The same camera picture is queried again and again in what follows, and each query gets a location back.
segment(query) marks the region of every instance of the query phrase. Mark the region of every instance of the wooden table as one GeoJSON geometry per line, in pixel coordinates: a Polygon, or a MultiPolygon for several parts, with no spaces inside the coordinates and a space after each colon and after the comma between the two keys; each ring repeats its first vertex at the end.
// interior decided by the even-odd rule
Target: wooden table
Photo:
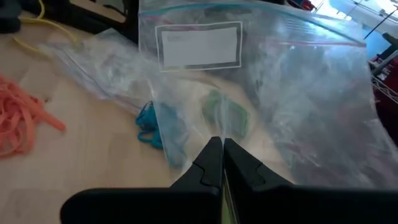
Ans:
{"type": "MultiPolygon", "coordinates": [[[[107,9],[92,2],[79,2],[87,9],[113,17],[113,12],[105,12],[107,9]]],[[[81,39],[90,36],[67,29],[81,39]]],[[[69,41],[59,30],[47,26],[23,25],[16,35],[30,44],[69,41]]],[[[0,35],[0,72],[30,94],[46,100],[45,109],[67,125],[67,130],[60,133],[40,124],[30,153],[0,161],[0,223],[59,223],[63,202],[81,190],[168,187],[180,174],[169,169],[162,151],[137,140],[138,128],[132,114],[112,102],[98,100],[53,61],[20,48],[11,35],[0,35]]],[[[233,100],[249,108],[250,139],[240,144],[292,180],[272,141],[264,140],[267,134],[257,125],[255,109],[242,89],[223,80],[209,82],[222,86],[233,100]]]]}

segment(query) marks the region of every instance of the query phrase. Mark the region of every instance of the orange strip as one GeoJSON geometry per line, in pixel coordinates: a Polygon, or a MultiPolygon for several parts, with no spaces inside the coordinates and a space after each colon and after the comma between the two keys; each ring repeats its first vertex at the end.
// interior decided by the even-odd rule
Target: orange strip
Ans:
{"type": "Polygon", "coordinates": [[[0,75],[0,157],[31,150],[35,125],[45,121],[60,131],[66,126],[48,114],[43,103],[0,75]]]}

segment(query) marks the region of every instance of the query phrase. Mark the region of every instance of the plastic bag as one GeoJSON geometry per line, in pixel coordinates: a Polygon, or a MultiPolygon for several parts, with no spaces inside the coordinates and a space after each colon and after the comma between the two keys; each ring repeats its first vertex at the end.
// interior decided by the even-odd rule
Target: plastic bag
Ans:
{"type": "MultiPolygon", "coordinates": [[[[140,51],[157,55],[154,100],[178,111],[200,143],[214,133],[197,127],[218,123],[217,133],[296,184],[398,186],[397,149],[374,109],[355,22],[265,2],[181,1],[142,10],[139,27],[140,51]],[[166,72],[185,77],[171,80],[166,72]],[[218,117],[203,112],[199,81],[183,85],[186,79],[217,86],[224,99],[218,117]]],[[[207,92],[204,102],[211,102],[207,92]]],[[[173,138],[167,118],[158,117],[163,141],[173,138]]]]}
{"type": "Polygon", "coordinates": [[[100,99],[113,100],[133,114],[151,99],[137,47],[113,29],[78,47],[49,43],[42,49],[55,57],[67,75],[100,99]]]}

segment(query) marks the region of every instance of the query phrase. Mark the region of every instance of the yellow cable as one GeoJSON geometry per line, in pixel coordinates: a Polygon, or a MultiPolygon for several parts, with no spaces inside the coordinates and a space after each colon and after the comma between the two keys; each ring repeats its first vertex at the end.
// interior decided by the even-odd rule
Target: yellow cable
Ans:
{"type": "MultiPolygon", "coordinates": [[[[37,18],[25,18],[25,17],[19,18],[19,19],[21,20],[21,22],[22,22],[22,23],[26,23],[26,24],[41,23],[41,24],[48,24],[48,25],[50,25],[50,26],[54,26],[54,27],[56,27],[56,28],[62,30],[64,33],[66,33],[66,35],[73,41],[73,43],[76,44],[76,43],[77,43],[77,38],[76,38],[76,36],[74,36],[71,32],[67,31],[65,28],[63,28],[62,26],[60,26],[60,25],[58,25],[58,24],[56,24],[56,23],[54,23],[54,22],[51,22],[51,21],[48,21],[48,20],[43,19],[44,13],[45,13],[45,7],[44,7],[43,0],[39,0],[39,4],[40,4],[40,14],[39,14],[39,16],[37,16],[37,18]]],[[[37,53],[37,54],[46,55],[45,53],[43,53],[43,52],[42,52],[41,50],[39,50],[38,48],[33,47],[33,46],[31,46],[31,45],[25,43],[24,41],[22,41],[22,40],[20,40],[20,39],[18,39],[18,38],[16,38],[16,37],[13,37],[13,39],[14,39],[15,42],[16,42],[17,44],[19,44],[22,48],[25,48],[25,49],[30,50],[30,51],[32,51],[32,52],[35,52],[35,53],[37,53]]]]}

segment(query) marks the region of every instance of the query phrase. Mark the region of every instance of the blue zipper strip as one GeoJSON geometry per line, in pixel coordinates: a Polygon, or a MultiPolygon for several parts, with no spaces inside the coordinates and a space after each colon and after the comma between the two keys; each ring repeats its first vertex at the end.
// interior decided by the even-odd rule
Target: blue zipper strip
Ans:
{"type": "Polygon", "coordinates": [[[357,40],[355,38],[352,38],[352,37],[350,37],[350,36],[348,36],[346,34],[342,34],[341,32],[339,32],[337,30],[334,30],[334,29],[331,29],[331,28],[329,28],[329,27],[327,27],[327,26],[325,26],[323,24],[320,24],[318,22],[311,21],[310,19],[305,19],[305,18],[302,18],[300,16],[296,16],[294,14],[282,11],[282,10],[278,9],[277,7],[269,7],[269,6],[266,6],[265,4],[259,4],[259,3],[187,4],[187,5],[182,5],[182,6],[167,7],[167,8],[159,9],[159,10],[156,10],[156,11],[140,12],[139,16],[158,16],[158,15],[164,14],[165,12],[168,12],[168,11],[179,10],[179,9],[197,9],[197,8],[202,8],[202,7],[257,7],[257,8],[265,9],[265,10],[268,10],[268,11],[269,10],[273,10],[273,11],[277,11],[277,12],[279,12],[281,14],[284,14],[284,15],[287,15],[287,16],[290,16],[290,17],[293,17],[293,18],[296,18],[296,19],[300,19],[301,21],[309,22],[309,23],[314,24],[314,25],[316,25],[318,27],[324,28],[324,29],[326,29],[326,30],[328,30],[330,32],[333,32],[335,34],[338,34],[338,35],[340,35],[340,36],[342,36],[342,37],[344,37],[344,38],[346,38],[346,39],[348,39],[350,41],[356,42],[357,44],[359,44],[359,46],[362,46],[362,47],[366,46],[366,44],[363,43],[362,41],[357,40]]]}

